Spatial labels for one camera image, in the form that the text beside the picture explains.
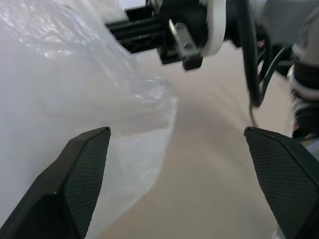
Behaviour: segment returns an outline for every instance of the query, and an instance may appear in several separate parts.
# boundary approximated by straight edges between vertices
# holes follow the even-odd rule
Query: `beige floor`
[[[176,127],[153,189],[99,238],[270,239],[276,221],[243,136],[250,121],[241,52],[225,45],[187,74],[179,64],[161,67],[154,53],[139,58],[174,84]],[[256,115],[260,127],[289,133],[283,80],[273,78]]]

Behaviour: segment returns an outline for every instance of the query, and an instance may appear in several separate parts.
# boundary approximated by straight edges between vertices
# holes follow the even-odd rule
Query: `plastic bag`
[[[104,23],[116,22],[127,19],[127,16],[120,7],[120,3],[118,0],[89,0],[89,3],[82,1],[81,7],[79,7],[79,4],[74,0],[53,1],[61,5],[70,7],[76,11],[81,11],[83,6],[86,6],[85,14],[90,13],[92,15],[98,16]]]
[[[0,1],[0,226],[68,140],[110,126],[92,238],[156,181],[176,100],[135,70],[90,2],[73,5]]]

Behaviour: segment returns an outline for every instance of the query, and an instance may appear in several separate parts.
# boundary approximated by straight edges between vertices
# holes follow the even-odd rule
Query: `metal bracket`
[[[199,51],[208,38],[207,9],[198,0],[158,1],[161,2],[163,4],[158,12],[149,0],[144,7],[127,9],[127,21],[108,23],[106,26],[118,42],[133,54],[157,49],[164,65],[183,61],[185,70],[200,68],[202,57]],[[185,32],[181,33],[174,24],[172,29],[175,36],[181,36],[182,40],[185,38],[185,43],[191,45],[177,43],[168,25],[170,19],[185,26]]]
[[[176,51],[183,61],[184,69],[188,71],[199,68],[203,58],[186,25],[181,22],[174,24],[171,19],[168,25],[176,42]]]

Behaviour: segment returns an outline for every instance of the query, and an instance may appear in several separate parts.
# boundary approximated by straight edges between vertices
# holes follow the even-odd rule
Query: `transparent plastic wrap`
[[[0,1],[0,226],[68,140],[109,126],[93,238],[156,181],[176,99],[136,71],[88,0],[68,1]]]

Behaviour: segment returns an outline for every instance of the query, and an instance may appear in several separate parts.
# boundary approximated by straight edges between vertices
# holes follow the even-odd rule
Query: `black cable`
[[[255,23],[250,9],[249,0],[233,1],[237,14],[237,26],[243,50],[245,75],[249,90],[250,102],[253,107],[261,105],[257,65],[257,39]]]
[[[270,41],[270,38],[267,34],[265,34],[265,38],[264,38],[264,41],[265,41],[265,53],[264,53],[264,64],[263,64],[263,67],[258,75],[258,78],[260,81],[262,81],[264,79],[264,77],[266,76],[267,74],[267,71],[270,67],[270,64],[271,64],[271,61],[272,61],[272,47],[271,47],[271,41]]]
[[[257,59],[257,64],[258,64],[258,65],[260,65],[260,63],[264,60],[265,51],[266,51],[266,50],[264,50],[264,51],[258,56],[258,59]]]
[[[249,117],[250,117],[251,123],[253,124],[253,127],[258,128],[258,124],[254,116],[254,107],[251,104],[249,105]]]
[[[277,56],[273,60],[273,62],[271,63],[271,65],[266,73],[266,76],[261,83],[261,101],[263,101],[265,98],[265,94],[266,94],[269,82],[270,82],[279,62],[285,56],[285,54],[290,50],[291,50],[291,46],[285,46],[284,48],[282,48],[281,51],[277,54]],[[253,124],[253,127],[258,127],[258,124],[257,124],[255,116],[254,116],[254,107],[251,104],[249,106],[249,116],[250,116],[250,120]]]
[[[273,60],[273,62],[271,63],[266,76],[262,82],[262,87],[261,87],[261,97],[262,100],[265,97],[266,91],[267,91],[267,87],[269,85],[269,82],[279,64],[279,62],[282,60],[283,56],[291,50],[291,46],[285,46],[283,49],[281,49],[281,51],[277,54],[277,56],[275,57],[275,59]]]

